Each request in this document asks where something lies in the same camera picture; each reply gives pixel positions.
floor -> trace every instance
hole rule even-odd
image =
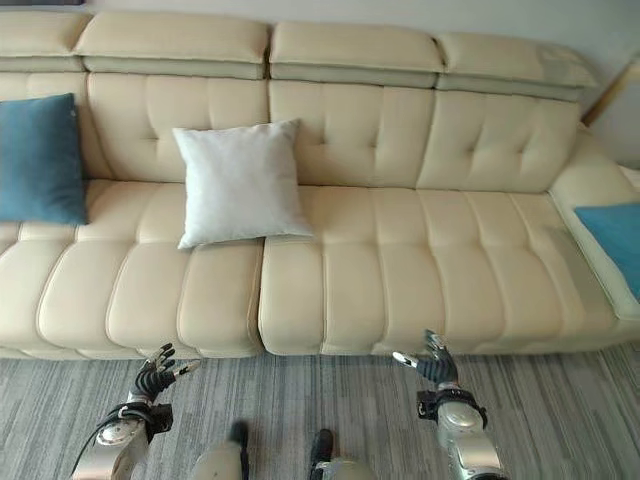
[[[139,362],[0,360],[0,478],[66,479],[85,436],[126,396]],[[637,479],[640,345],[538,357],[459,357],[489,409],[513,479]],[[163,394],[174,429],[154,439],[136,480],[175,480],[236,418],[252,427],[253,479],[304,479],[310,441],[334,429],[340,452],[379,479],[446,479],[434,428],[419,421],[413,370],[387,358],[207,360]]]

sofa headrest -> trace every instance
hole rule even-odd
[[[281,80],[429,88],[442,71],[426,33],[369,25],[279,23],[270,61]]]
[[[0,71],[81,72],[73,53],[91,15],[66,12],[3,12],[0,15]]]
[[[439,90],[575,101],[597,86],[589,64],[566,47],[476,33],[444,33],[437,42],[445,64]]]
[[[92,72],[264,77],[267,26],[216,15],[102,12],[75,52]]]

robotic arm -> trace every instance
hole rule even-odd
[[[486,410],[478,406],[470,392],[460,388],[458,369],[440,336],[427,330],[426,347],[426,358],[400,352],[394,352],[393,358],[437,385],[435,392],[418,392],[418,416],[438,424],[438,441],[449,454],[452,478],[508,480],[484,431]]]
[[[153,436],[171,430],[171,405],[154,402],[179,377],[200,365],[196,360],[172,369],[174,353],[168,343],[145,361],[127,401],[111,410],[84,444],[73,467],[73,480],[129,480]]]

sofa armrest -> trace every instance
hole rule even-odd
[[[640,321],[640,303],[622,273],[574,212],[578,206],[603,206],[640,201],[620,168],[582,128],[569,162],[549,189],[560,215],[604,288],[620,320]]]

white pillow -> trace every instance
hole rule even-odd
[[[174,128],[187,165],[178,248],[269,235],[312,235],[293,158],[298,121],[227,130]]]

